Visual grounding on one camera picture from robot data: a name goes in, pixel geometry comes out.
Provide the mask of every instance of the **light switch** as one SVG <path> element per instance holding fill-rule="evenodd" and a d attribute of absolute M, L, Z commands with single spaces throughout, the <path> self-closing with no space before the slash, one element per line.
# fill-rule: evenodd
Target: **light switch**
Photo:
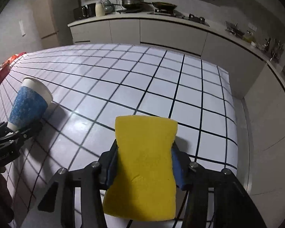
<path fill-rule="evenodd" d="M 253 30 L 253 25 L 251 23 L 248 23 L 248 27 Z"/>
<path fill-rule="evenodd" d="M 252 25 L 251 23 L 248 23 L 248 27 L 255 32 L 257 31 L 257 27 L 255 25 Z"/>

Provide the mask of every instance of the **cabinet door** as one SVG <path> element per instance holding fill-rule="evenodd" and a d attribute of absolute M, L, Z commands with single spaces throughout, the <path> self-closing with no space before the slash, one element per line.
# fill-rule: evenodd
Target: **cabinet door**
<path fill-rule="evenodd" d="M 229 72 L 233 96 L 242 99 L 261 73 L 265 62 L 240 46 L 208 33 L 201 59 Z"/>
<path fill-rule="evenodd" d="M 167 46 L 201 55 L 207 32 L 185 25 L 140 20 L 140 42 Z"/>
<path fill-rule="evenodd" d="M 110 20 L 112 42 L 118 44 L 140 44 L 139 19 Z"/>
<path fill-rule="evenodd" d="M 96 21 L 71 27 L 73 41 L 112 43 L 109 21 Z"/>

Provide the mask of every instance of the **refrigerator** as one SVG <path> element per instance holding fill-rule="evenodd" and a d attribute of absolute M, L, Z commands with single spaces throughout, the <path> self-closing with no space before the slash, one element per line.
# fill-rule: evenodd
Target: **refrigerator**
<path fill-rule="evenodd" d="M 33 16 L 44 49 L 73 44 L 67 25 L 74 21 L 73 9 L 78 6 L 78 0 L 33 0 Z"/>

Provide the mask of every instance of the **white grid mat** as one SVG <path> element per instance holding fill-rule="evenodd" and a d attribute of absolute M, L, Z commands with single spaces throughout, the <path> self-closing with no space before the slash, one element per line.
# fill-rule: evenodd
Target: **white grid mat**
<path fill-rule="evenodd" d="M 54 102 L 44 127 L 27 142 L 21 156 L 7 166 L 5 178 L 14 198 L 15 227 L 21 225 L 40 189 L 60 168 L 76 170 L 110 149 L 116 116 L 169 117 L 178 122 L 176 143 L 205 168 L 229 168 L 236 174 L 236 116 L 228 73 L 187 55 L 155 48 L 85 44 L 25 54 L 0 85 L 0 122 L 7 121 L 25 76 L 41 80 Z M 181 226 L 185 193 L 177 198 Z M 76 225 L 80 227 L 80 190 L 76 190 Z M 209 192 L 208 221 L 213 214 Z M 109 228 L 129 221 L 106 215 Z M 150 227 L 133 221 L 133 227 Z"/>

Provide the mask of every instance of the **cable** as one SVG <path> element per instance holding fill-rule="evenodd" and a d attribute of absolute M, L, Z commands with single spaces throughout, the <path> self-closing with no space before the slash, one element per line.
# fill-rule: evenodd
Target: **cable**
<path fill-rule="evenodd" d="M 122 7 L 122 5 L 120 4 L 120 0 L 118 0 L 118 2 L 119 2 L 119 6 L 121 6 L 122 10 L 124 10 L 123 7 Z"/>

